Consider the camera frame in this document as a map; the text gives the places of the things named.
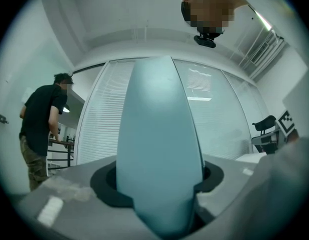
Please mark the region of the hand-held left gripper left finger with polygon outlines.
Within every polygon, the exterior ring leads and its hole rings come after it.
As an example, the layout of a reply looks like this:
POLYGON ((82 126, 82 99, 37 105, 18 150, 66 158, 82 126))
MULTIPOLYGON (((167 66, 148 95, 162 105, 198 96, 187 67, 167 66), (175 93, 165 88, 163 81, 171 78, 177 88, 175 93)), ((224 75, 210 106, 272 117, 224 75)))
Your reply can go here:
POLYGON ((93 174, 115 160, 110 156, 58 172, 20 201, 19 214, 44 238, 155 240, 133 209, 108 206, 90 187, 93 174))

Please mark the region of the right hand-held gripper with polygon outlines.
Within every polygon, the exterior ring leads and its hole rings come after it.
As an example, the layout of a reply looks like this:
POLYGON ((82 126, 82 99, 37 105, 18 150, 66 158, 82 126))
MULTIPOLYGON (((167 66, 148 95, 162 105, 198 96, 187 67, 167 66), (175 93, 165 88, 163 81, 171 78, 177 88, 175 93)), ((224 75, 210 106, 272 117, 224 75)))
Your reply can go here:
POLYGON ((289 144, 299 139, 299 134, 290 113, 285 110, 275 121, 277 144, 289 144))

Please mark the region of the black office chair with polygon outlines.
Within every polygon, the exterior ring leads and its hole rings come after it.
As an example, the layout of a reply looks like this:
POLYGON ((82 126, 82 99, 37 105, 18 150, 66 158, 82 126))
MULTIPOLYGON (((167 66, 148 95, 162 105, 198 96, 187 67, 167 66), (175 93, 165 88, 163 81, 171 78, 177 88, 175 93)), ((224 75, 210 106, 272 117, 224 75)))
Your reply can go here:
POLYGON ((253 137, 251 143, 259 153, 274 154, 278 149, 279 142, 279 128, 276 126, 276 118, 269 115, 259 122, 252 123, 252 125, 256 131, 260 132, 260 135, 253 137))

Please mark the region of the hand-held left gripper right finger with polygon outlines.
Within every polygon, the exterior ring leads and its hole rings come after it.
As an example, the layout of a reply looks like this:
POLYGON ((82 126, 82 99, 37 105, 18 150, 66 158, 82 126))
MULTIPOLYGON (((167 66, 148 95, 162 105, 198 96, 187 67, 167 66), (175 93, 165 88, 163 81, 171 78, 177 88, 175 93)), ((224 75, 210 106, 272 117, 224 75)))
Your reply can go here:
POLYGON ((203 161, 204 180, 194 188, 192 234, 241 234, 257 164, 210 155, 204 155, 203 161))

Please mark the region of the white desk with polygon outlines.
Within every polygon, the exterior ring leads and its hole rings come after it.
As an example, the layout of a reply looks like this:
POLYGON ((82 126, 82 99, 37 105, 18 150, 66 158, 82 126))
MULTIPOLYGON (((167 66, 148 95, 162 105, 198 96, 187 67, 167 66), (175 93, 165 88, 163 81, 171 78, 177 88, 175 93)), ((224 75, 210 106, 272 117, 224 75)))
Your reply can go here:
POLYGON ((238 161, 238 162, 258 164, 260 159, 265 157, 265 156, 267 156, 267 154, 265 152, 249 153, 249 154, 244 154, 244 155, 236 158, 235 160, 238 161))

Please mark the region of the white air vent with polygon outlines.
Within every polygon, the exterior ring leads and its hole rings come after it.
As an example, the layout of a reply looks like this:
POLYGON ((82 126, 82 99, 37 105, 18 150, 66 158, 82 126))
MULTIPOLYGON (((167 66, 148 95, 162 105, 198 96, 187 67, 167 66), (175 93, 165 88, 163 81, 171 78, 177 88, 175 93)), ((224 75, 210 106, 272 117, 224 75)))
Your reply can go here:
POLYGON ((269 48, 268 42, 264 41, 255 51, 255 53, 251 56, 250 62, 256 65, 257 62, 261 59, 261 57, 264 55, 264 53, 268 50, 268 48, 269 48))

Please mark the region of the ceiling light strip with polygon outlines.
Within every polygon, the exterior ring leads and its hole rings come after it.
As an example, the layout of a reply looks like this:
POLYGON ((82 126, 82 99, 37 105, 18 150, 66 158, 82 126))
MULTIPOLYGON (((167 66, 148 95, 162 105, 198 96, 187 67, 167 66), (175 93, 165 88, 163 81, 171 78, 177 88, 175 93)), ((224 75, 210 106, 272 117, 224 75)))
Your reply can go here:
POLYGON ((257 11, 254 11, 255 14, 257 15, 257 17, 261 20, 261 22, 263 23, 265 29, 267 31, 270 31, 272 29, 272 25, 257 11))

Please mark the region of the black metal railing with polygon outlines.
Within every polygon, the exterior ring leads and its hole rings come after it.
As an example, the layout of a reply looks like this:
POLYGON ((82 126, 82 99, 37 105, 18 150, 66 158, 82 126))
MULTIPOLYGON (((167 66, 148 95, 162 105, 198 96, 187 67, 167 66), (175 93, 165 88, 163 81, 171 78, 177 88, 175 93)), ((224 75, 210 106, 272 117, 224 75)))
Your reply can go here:
POLYGON ((76 165, 74 160, 75 138, 66 137, 65 141, 57 142, 52 134, 49 135, 47 149, 48 175, 56 174, 68 167, 76 165))

